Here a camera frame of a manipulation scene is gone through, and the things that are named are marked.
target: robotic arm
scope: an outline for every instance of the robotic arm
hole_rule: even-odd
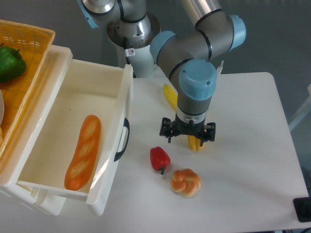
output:
[[[144,73],[140,68],[153,72],[155,61],[177,90],[175,120],[163,118],[160,135],[169,142],[180,134],[194,135],[201,146],[214,141],[215,123],[205,125],[217,79],[209,60],[244,42],[243,21],[238,16],[227,16],[217,0],[181,0],[195,31],[179,38],[171,31],[160,33],[157,19],[146,12],[146,0],[78,1],[82,10],[86,9],[84,15],[90,26],[102,22],[102,15],[109,22],[118,19],[108,23],[107,33],[117,47],[120,67],[125,65],[125,57],[140,77]],[[130,57],[127,50],[135,50],[135,56]]]
[[[214,141],[216,125],[205,125],[207,110],[216,89],[217,72],[208,61],[243,43],[246,29],[237,16],[227,17],[217,0],[181,0],[195,31],[179,38],[171,31],[151,42],[151,54],[178,92],[175,120],[163,118],[160,135],[194,135]]]

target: bread roll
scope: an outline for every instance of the bread roll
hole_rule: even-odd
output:
[[[183,197],[192,197],[202,186],[202,180],[193,170],[186,168],[173,173],[171,190]]]

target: green bell pepper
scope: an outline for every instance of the green bell pepper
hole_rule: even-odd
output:
[[[26,63],[19,50],[0,44],[0,83],[20,76],[26,70]]]

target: red bell pepper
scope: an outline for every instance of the red bell pepper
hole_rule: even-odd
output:
[[[150,161],[153,169],[161,171],[161,175],[164,175],[164,170],[171,163],[170,157],[161,147],[151,148]]]

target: banana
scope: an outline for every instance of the banana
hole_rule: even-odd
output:
[[[174,92],[174,90],[168,85],[168,84],[163,84],[163,94],[166,98],[166,100],[169,102],[169,104],[173,107],[173,109],[176,110],[177,108],[177,94]],[[203,149],[203,146],[200,146],[201,140],[196,138],[193,135],[187,135],[188,138],[188,146],[191,150],[197,150],[200,151]]]

